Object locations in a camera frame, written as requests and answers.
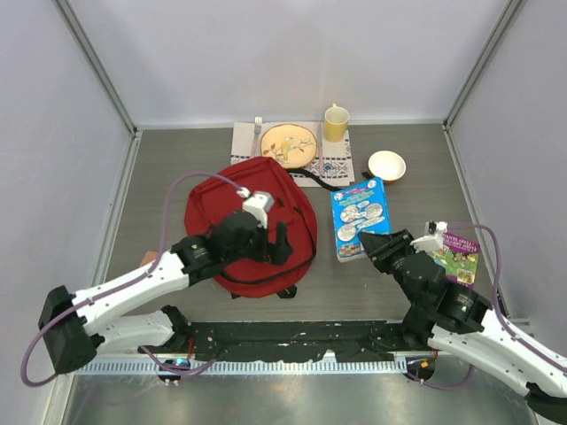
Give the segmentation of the blue comic cover book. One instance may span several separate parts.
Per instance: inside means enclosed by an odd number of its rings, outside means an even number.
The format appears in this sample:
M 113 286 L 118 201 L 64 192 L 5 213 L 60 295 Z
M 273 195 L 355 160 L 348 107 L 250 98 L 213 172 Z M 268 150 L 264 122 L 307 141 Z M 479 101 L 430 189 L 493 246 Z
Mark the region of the blue comic cover book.
M 365 256 L 360 232 L 391 233 L 384 182 L 378 177 L 331 192 L 330 205 L 339 262 Z

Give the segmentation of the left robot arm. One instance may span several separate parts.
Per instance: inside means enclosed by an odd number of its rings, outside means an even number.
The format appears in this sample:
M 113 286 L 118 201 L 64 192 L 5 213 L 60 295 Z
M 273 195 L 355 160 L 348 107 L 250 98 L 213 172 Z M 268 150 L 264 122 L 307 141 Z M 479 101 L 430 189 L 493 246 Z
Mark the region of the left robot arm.
M 70 293 L 51 290 L 38 327 L 58 375 L 87 365 L 103 343 L 111 320 L 154 298 L 220 275 L 241 259 L 282 265 L 292 254 L 286 223 L 276 223 L 276 238 L 249 212 L 236 211 L 206 233 L 186 236 L 151 264 L 96 288 Z

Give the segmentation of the red backpack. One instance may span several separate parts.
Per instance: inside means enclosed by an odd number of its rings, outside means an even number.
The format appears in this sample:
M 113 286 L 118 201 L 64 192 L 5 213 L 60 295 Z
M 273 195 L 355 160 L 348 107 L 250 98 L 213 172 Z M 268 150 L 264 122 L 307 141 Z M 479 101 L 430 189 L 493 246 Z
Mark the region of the red backpack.
M 239 259 L 226 265 L 214 279 L 234 298 L 262 298 L 276 294 L 294 298 L 296 284 L 310 268 L 316 255 L 318 223 L 307 195 L 290 173 L 274 159 L 258 157 L 229 166 L 220 172 L 227 182 L 213 177 L 189 194 L 184 226 L 190 236 L 212 234 L 221 221 L 242 207 L 233 183 L 252 191 L 269 193 L 274 204 L 268 212 L 268 241 L 276 242 L 278 224 L 286 225 L 290 257 L 275 265 L 269 255 L 262 259 Z

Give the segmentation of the purple treehouse book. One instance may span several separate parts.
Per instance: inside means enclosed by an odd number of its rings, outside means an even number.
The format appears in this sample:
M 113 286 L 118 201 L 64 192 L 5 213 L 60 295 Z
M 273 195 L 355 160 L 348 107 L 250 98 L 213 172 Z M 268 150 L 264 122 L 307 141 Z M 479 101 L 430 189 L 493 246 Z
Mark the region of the purple treehouse book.
M 447 278 L 472 289 L 476 279 L 480 245 L 470 239 L 445 233 L 440 249 L 430 253 L 433 260 L 446 270 Z

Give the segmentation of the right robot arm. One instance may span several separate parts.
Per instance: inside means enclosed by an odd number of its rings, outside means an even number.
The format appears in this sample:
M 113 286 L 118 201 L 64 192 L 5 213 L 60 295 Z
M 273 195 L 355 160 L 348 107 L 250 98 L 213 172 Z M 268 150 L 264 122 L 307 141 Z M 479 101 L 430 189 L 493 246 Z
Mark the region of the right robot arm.
M 564 424 L 566 358 L 505 318 L 497 302 L 447 278 L 430 254 L 449 228 L 430 221 L 419 238 L 407 230 L 358 235 L 373 266 L 391 275 L 410 303 L 401 342 L 453 354 L 508 385 L 539 416 Z

